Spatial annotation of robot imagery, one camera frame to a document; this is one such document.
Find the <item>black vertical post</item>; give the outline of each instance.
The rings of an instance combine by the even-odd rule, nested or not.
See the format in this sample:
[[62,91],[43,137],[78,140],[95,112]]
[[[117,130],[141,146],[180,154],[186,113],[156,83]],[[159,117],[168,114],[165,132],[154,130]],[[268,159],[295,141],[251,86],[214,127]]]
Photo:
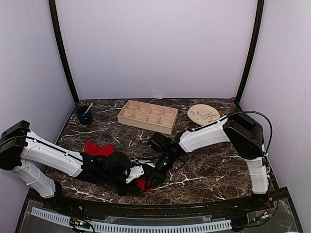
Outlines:
[[77,90],[76,90],[74,83],[73,83],[73,79],[72,79],[72,75],[71,75],[71,72],[69,69],[67,56],[65,53],[65,47],[64,47],[62,35],[60,32],[55,0],[49,0],[49,5],[50,5],[50,12],[51,12],[51,18],[52,18],[55,38],[56,38],[56,42],[57,42],[57,46],[58,46],[58,52],[59,52],[60,59],[61,59],[62,64],[63,64],[64,72],[65,72],[65,75],[67,78],[67,82],[68,82],[73,100],[77,104],[79,102],[79,97],[78,97]]
[[252,34],[252,39],[251,39],[251,43],[250,43],[249,50],[248,50],[248,55],[247,55],[247,59],[246,59],[245,67],[244,67],[244,72],[243,72],[242,79],[240,82],[240,86],[239,86],[239,89],[237,92],[237,96],[234,98],[234,102],[236,105],[239,105],[239,103],[241,101],[243,91],[245,89],[247,78],[249,75],[249,71],[250,71],[251,66],[252,66],[252,62],[253,62],[253,58],[254,58],[254,54],[255,54],[255,49],[256,49],[256,44],[257,44],[257,40],[258,40],[258,35],[259,35],[259,30],[260,30],[263,5],[264,5],[264,0],[258,0],[256,16],[255,16],[255,23],[254,23],[254,28],[253,28],[253,34]]

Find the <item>compartment organizer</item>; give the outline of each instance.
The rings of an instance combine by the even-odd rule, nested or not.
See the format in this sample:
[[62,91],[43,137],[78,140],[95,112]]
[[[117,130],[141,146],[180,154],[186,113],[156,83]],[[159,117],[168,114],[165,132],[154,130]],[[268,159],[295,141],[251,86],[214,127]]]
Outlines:
[[125,125],[172,134],[178,109],[129,100],[118,114],[118,122]]

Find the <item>dark cup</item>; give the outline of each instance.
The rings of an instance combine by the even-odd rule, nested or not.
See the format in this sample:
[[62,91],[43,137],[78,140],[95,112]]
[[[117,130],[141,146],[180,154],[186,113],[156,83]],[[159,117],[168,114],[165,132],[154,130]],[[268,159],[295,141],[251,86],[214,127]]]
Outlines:
[[86,114],[84,114],[87,109],[88,109],[88,106],[84,105],[78,108],[76,112],[80,123],[83,125],[88,125],[92,123],[93,121],[91,110],[89,110]]

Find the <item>beige plate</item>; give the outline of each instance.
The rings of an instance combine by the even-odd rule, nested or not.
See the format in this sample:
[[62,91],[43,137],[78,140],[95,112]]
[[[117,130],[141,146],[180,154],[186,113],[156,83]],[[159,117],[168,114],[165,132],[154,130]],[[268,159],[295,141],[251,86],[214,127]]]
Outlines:
[[219,112],[215,108],[206,104],[196,104],[192,106],[188,110],[187,115],[190,120],[201,126],[208,125],[220,118]]

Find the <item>white panel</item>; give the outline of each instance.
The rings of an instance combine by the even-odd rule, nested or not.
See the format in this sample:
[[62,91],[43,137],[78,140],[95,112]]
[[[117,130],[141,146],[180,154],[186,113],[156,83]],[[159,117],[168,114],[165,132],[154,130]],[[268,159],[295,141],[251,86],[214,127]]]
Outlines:
[[230,98],[256,0],[58,0],[81,99]]
[[[242,98],[243,109],[261,111],[272,121],[270,162],[279,184],[290,191],[304,232],[311,229],[310,9],[309,0],[266,1]],[[264,129],[267,138],[269,127]]]
[[[74,103],[47,0],[0,1],[0,133],[24,119],[55,142]],[[28,187],[0,170],[1,232],[14,232]]]

